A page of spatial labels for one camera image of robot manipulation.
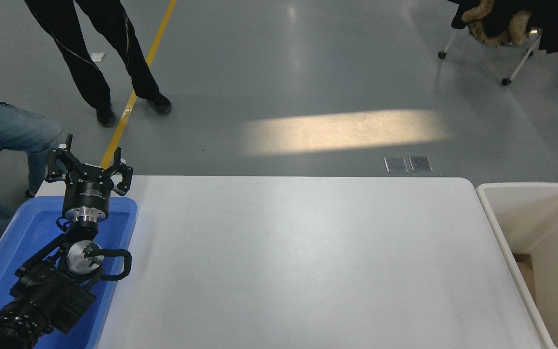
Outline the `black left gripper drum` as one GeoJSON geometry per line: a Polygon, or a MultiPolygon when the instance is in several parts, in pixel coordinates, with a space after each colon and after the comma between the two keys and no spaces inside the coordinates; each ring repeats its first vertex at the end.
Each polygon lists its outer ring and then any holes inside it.
{"type": "Polygon", "coordinates": [[[74,170],[66,173],[63,211],[80,207],[96,208],[100,211],[109,210],[114,183],[110,177],[104,175],[98,177],[99,172],[99,168],[91,167],[81,172],[74,170]]]}

